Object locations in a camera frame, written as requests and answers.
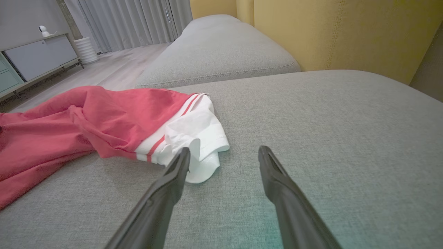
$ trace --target white curtain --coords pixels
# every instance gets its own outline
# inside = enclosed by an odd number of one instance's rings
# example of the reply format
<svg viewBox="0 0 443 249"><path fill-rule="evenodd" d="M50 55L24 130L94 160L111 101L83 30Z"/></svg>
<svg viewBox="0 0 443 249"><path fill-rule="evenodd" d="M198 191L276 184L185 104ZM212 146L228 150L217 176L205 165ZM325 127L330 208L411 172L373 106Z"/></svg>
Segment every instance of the white curtain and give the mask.
<svg viewBox="0 0 443 249"><path fill-rule="evenodd" d="M192 20L189 0L78 0L100 52L169 43Z"/></svg>
<svg viewBox="0 0 443 249"><path fill-rule="evenodd" d="M97 43L95 42L95 39L92 35L91 29L89 28L88 24L86 23L86 20L80 10L80 6L78 5L78 0L65 0L66 7L68 7L69 12L72 15L72 18L75 21L75 24L77 24L78 30L82 34L83 37L89 37L92 43L92 47L94 48L95 52L102 52L97 46Z"/></svg>

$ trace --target wooden floor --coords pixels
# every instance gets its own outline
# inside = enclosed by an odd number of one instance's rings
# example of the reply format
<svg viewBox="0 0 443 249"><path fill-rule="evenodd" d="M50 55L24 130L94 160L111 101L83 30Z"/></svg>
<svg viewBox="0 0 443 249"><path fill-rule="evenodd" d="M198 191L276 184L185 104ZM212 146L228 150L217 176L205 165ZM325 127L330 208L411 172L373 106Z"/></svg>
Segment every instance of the wooden floor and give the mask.
<svg viewBox="0 0 443 249"><path fill-rule="evenodd" d="M103 86L108 90L132 89L136 79L169 44L136 47L99 55L100 60L85 69L76 66L44 83L38 83L20 92L23 101L16 97L0 103L0 112L24 112L51 97L78 86Z"/></svg>

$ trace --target drawer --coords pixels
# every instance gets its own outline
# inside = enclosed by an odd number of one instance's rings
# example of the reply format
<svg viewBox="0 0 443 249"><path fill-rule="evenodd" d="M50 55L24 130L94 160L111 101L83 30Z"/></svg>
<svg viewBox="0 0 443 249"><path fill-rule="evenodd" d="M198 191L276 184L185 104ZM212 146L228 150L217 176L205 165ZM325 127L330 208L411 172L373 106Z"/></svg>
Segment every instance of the drawer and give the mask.
<svg viewBox="0 0 443 249"><path fill-rule="evenodd" d="M54 60L57 61L57 66L63 65L66 62L77 58L77 54L69 43L66 35L49 38L45 40L46 46L51 51Z"/></svg>
<svg viewBox="0 0 443 249"><path fill-rule="evenodd" d="M10 71L0 73L0 92L19 83Z"/></svg>
<svg viewBox="0 0 443 249"><path fill-rule="evenodd" d="M6 67L6 65L3 63L3 61L0 61L0 72L3 71L3 70L6 70L6 69L8 69Z"/></svg>
<svg viewBox="0 0 443 249"><path fill-rule="evenodd" d="M38 41L6 50L11 62L26 81L38 77L60 64L54 60L45 41Z"/></svg>

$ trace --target cabinet leg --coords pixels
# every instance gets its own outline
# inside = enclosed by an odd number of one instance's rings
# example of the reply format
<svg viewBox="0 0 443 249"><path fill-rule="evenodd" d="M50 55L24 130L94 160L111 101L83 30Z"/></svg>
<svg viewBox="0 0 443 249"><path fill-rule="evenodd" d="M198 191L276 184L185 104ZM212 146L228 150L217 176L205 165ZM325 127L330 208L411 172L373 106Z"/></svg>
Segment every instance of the cabinet leg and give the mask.
<svg viewBox="0 0 443 249"><path fill-rule="evenodd" d="M78 59L78 63L80 63L80 65L82 66L83 69L85 69L85 67L83 66L82 60Z"/></svg>
<svg viewBox="0 0 443 249"><path fill-rule="evenodd" d="M21 101L23 101L23 98L17 93L17 91L13 91L14 95L19 98Z"/></svg>

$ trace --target gray sofa cushion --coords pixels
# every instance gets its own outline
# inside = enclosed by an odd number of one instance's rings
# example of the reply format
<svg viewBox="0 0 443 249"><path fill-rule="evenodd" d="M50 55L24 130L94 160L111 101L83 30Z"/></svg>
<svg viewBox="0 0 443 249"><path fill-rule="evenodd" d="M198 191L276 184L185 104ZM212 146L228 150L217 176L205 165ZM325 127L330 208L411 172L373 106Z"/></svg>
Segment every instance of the gray sofa cushion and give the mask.
<svg viewBox="0 0 443 249"><path fill-rule="evenodd" d="M394 80L329 70L176 88L208 92L231 145L186 184L165 248L281 248L264 195L268 145L344 249L443 244L443 103ZM102 248L162 168L96 154L0 212L8 248Z"/></svg>
<svg viewBox="0 0 443 249"><path fill-rule="evenodd" d="M193 20L137 79L137 88L300 72L294 58L257 29L229 15Z"/></svg>

